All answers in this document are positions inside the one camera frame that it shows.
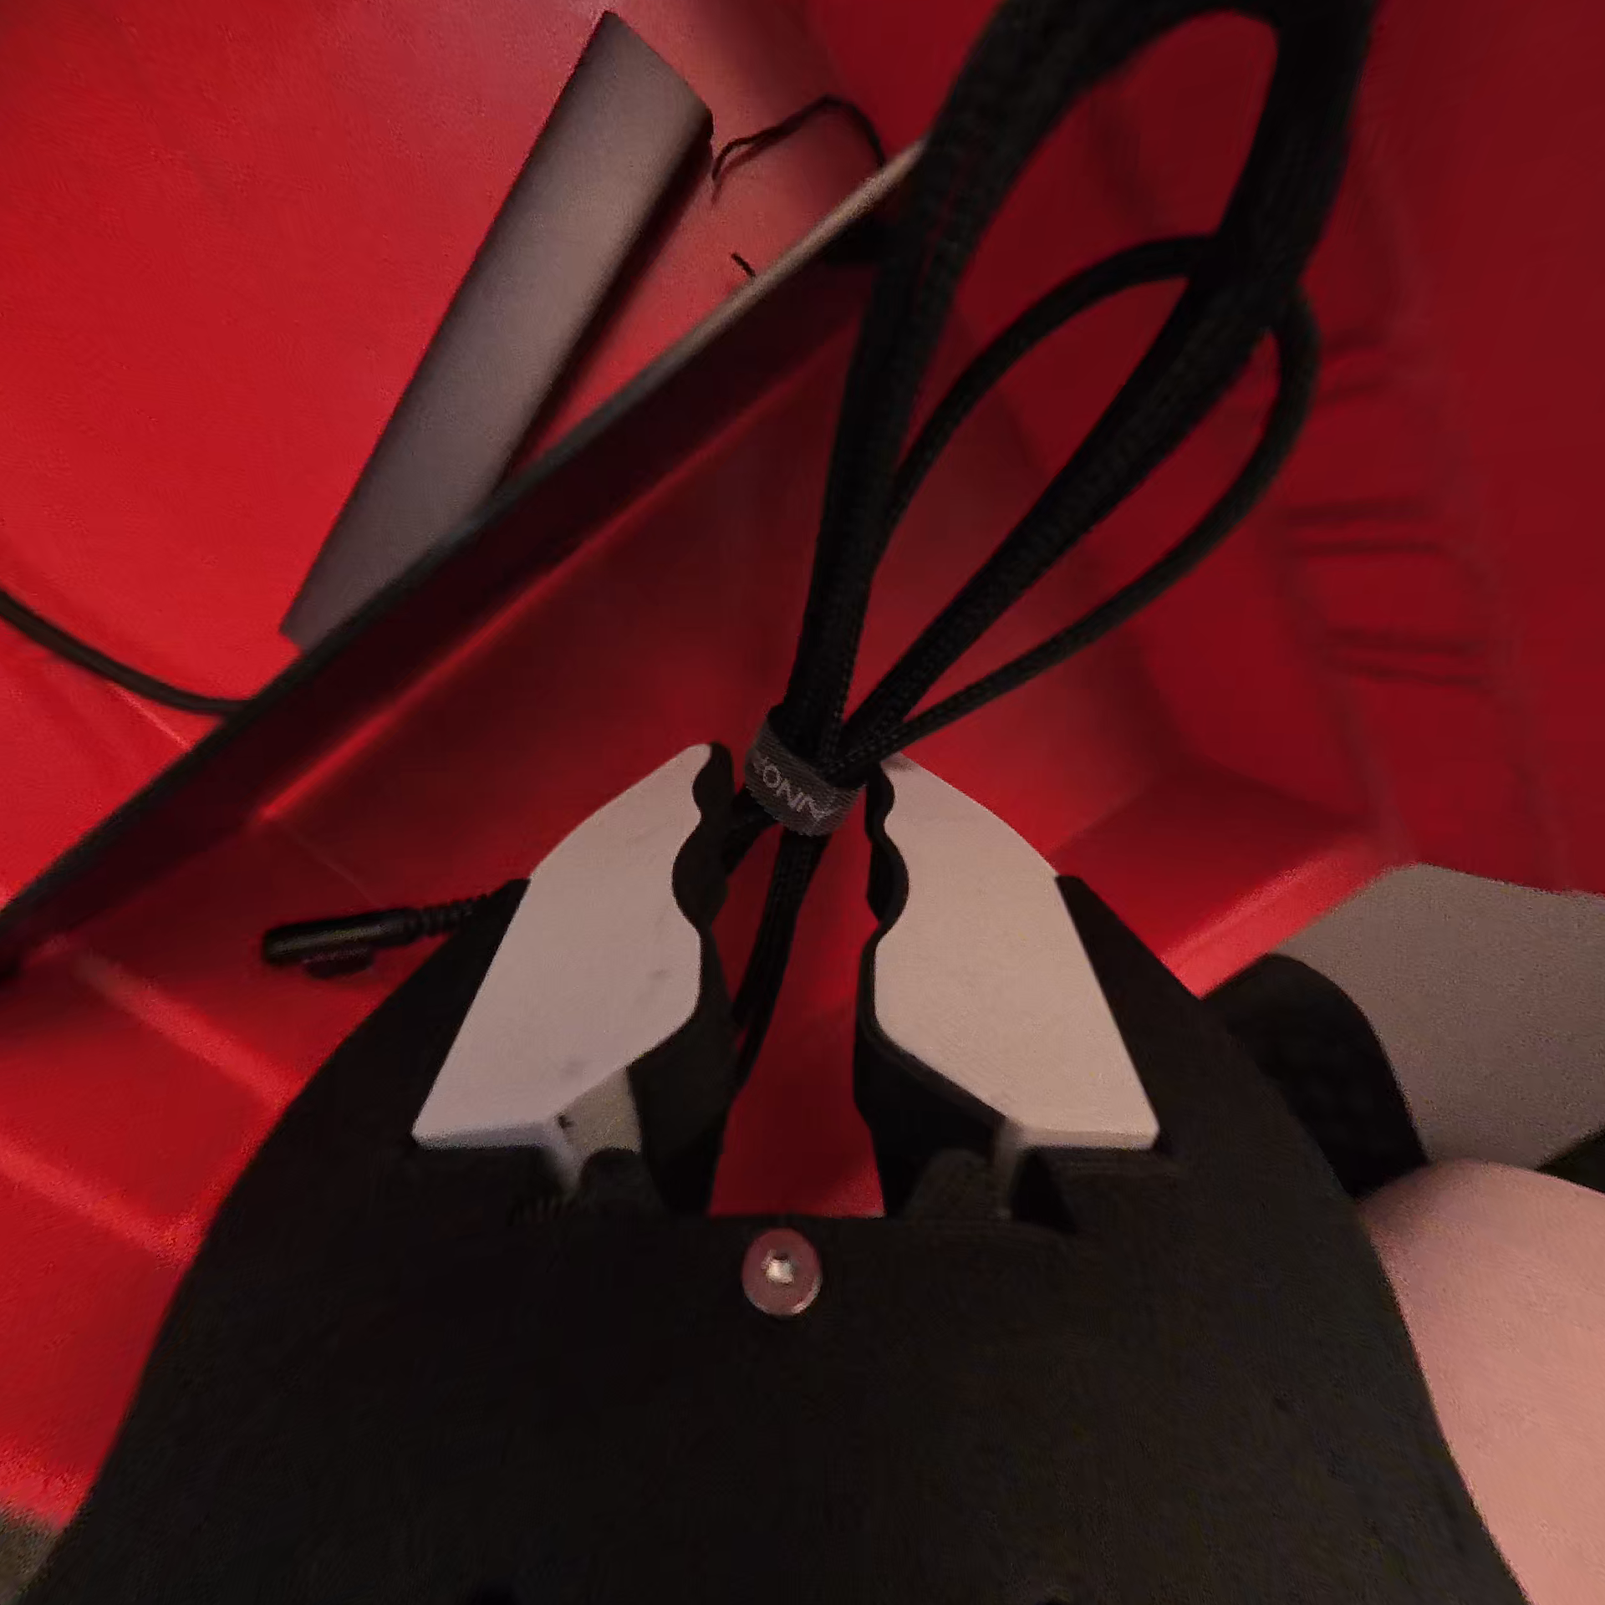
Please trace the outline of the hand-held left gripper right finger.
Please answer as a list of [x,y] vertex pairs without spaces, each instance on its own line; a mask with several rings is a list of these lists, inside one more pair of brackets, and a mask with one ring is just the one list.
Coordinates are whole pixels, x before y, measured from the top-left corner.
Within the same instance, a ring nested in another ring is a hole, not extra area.
[[1048,859],[899,754],[870,783],[867,836],[860,1118],[878,1186],[915,1192],[941,1153],[1002,1192],[1031,1153],[1150,1153],[1157,1116]]

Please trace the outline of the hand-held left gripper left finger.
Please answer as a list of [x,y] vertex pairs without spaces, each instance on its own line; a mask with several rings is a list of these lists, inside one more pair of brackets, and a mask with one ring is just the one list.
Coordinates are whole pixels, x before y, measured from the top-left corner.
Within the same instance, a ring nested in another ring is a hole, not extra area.
[[670,1182],[716,1143],[733,1096],[712,940],[731,803],[728,749],[689,744],[532,866],[415,1116],[421,1149],[535,1149],[559,1182],[619,1149]]

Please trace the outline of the red plastic bin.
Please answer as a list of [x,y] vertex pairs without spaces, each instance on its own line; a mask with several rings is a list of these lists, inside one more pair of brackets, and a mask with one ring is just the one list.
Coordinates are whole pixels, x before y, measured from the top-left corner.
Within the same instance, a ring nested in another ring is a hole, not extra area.
[[[989,2],[4,2],[1,588],[203,695],[277,633],[600,9],[716,140],[840,94],[896,151]],[[1212,16],[1094,90],[959,288],[932,392],[1058,274],[1203,230],[1270,66]],[[546,440],[862,171],[828,119],[692,194]],[[1382,2],[1309,270],[1314,418],[1270,498],[1108,642],[917,747],[1197,992],[1395,865],[1603,896],[1603,5]],[[1131,291],[1022,362],[920,491],[862,692],[1147,346]],[[1,982],[1,1509],[62,1524],[209,1213],[418,965],[269,975],[263,927],[523,873],[779,698],[849,326],[243,827]],[[1251,444],[1266,362],[935,695],[1160,552]],[[1,904],[218,725],[1,626]],[[865,909],[831,850],[722,1213],[867,1213]]]

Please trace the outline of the person's right forearm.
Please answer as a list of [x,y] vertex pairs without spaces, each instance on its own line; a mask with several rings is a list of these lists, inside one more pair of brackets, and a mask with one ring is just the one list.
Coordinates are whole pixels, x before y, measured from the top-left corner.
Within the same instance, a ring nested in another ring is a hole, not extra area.
[[1360,1204],[1455,1463],[1531,1602],[1603,1601],[1603,1195],[1444,1161]]

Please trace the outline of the black fuzzy pad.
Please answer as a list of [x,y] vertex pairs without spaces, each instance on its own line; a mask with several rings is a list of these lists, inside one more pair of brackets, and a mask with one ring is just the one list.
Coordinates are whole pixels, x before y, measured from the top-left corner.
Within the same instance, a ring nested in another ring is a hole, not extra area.
[[1427,1165],[1376,1030],[1331,977],[1270,953],[1203,1004],[1282,1093],[1352,1198]]

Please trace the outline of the black bin divider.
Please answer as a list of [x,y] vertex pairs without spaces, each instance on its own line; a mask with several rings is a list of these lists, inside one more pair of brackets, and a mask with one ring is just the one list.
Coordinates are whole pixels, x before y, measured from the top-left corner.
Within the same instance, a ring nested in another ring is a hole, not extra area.
[[632,510],[870,298],[854,239],[911,177],[899,151],[769,270],[631,378],[444,547],[331,627],[1,907],[1,979],[239,833],[459,647]]

